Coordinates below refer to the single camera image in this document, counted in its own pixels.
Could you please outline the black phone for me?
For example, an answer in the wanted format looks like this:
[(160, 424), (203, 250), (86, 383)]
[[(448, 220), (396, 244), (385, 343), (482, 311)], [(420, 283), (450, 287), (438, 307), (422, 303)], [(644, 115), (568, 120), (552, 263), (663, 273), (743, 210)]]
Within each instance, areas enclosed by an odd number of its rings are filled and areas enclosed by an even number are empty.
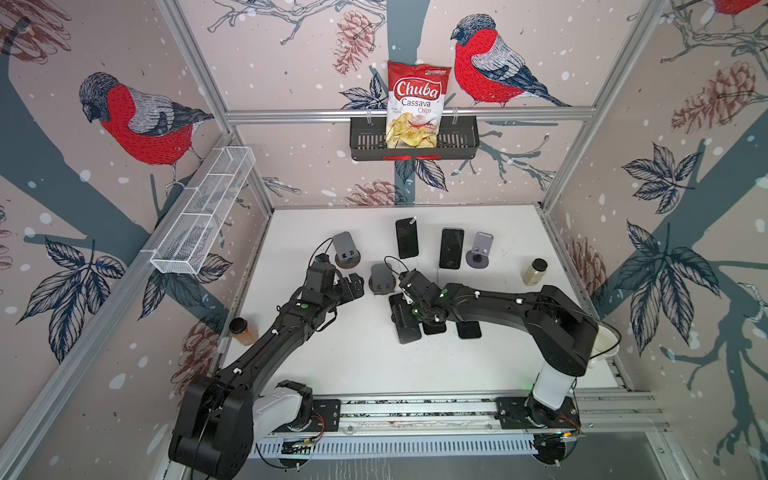
[(422, 323), (422, 330), (425, 335), (438, 335), (447, 331), (447, 326), (443, 323)]
[(457, 322), (458, 336), (463, 340), (479, 339), (482, 337), (480, 324), (476, 321)]
[(459, 270), (462, 262), (464, 230), (444, 228), (441, 232), (439, 268)]
[(408, 259), (419, 255), (418, 225), (415, 217), (395, 221), (398, 258)]

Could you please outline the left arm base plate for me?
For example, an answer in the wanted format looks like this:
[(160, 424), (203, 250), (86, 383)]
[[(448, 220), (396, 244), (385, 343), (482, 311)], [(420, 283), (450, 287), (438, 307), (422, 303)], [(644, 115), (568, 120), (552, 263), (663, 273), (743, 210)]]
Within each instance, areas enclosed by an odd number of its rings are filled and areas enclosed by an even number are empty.
[(289, 432), (319, 434), (321, 432), (337, 432), (341, 418), (341, 401), (339, 399), (320, 399), (312, 402), (309, 417), (298, 419), (286, 426)]

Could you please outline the grey round phone stand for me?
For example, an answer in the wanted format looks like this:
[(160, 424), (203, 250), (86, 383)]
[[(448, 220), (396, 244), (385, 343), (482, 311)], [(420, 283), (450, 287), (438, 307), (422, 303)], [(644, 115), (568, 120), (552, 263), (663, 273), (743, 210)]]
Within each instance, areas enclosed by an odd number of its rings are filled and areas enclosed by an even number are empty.
[(485, 232), (477, 232), (472, 248), (466, 253), (465, 260), (469, 267), (485, 269), (489, 265), (489, 254), (494, 237)]

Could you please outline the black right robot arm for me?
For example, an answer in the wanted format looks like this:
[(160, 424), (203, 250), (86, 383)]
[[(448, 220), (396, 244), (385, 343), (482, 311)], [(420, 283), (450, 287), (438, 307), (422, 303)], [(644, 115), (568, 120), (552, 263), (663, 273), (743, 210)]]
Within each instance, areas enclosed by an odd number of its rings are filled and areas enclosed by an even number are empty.
[(530, 393), (535, 407), (559, 410), (575, 380), (586, 374), (599, 325), (559, 288), (504, 293), (459, 283), (441, 287), (417, 270), (397, 279), (407, 315), (425, 325), (486, 322), (528, 333), (544, 361)]

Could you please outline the wooden round phone stand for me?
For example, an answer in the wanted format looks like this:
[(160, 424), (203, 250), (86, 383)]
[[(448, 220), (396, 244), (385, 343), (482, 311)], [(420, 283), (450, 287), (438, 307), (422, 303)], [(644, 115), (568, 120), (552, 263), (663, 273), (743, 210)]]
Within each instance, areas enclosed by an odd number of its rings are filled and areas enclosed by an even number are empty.
[(361, 253), (349, 231), (334, 235), (332, 245), (335, 250), (335, 263), (339, 268), (352, 269), (360, 263)]

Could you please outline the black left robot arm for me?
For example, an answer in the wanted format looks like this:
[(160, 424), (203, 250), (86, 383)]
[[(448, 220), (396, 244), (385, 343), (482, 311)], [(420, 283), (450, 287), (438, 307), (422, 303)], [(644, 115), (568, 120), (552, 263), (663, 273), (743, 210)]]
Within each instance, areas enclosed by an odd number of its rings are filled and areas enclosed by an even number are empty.
[(199, 375), (183, 395), (168, 450), (171, 461), (214, 479), (232, 479), (254, 443), (275, 429), (311, 415), (311, 390), (282, 382), (264, 388), (276, 370), (328, 315), (364, 295), (357, 273), (343, 275), (325, 259), (312, 263), (305, 282), (278, 309), (270, 330), (228, 367)]

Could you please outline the purple edged phone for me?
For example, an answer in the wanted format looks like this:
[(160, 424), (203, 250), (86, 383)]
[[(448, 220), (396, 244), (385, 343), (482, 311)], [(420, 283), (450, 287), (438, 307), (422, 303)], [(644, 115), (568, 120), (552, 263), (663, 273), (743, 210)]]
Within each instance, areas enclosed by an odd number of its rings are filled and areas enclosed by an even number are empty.
[(408, 326), (396, 327), (398, 340), (401, 345), (409, 344), (418, 341), (422, 338), (422, 330), (420, 322), (414, 317), (412, 309), (408, 304)]

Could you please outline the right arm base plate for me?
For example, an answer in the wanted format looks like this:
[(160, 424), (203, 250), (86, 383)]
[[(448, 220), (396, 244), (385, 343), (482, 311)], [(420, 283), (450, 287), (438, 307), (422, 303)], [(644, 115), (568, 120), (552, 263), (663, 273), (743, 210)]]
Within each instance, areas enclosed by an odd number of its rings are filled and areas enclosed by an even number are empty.
[(566, 396), (559, 409), (550, 409), (531, 395), (497, 397), (495, 405), (494, 417), (503, 430), (581, 428), (578, 405), (573, 397)]

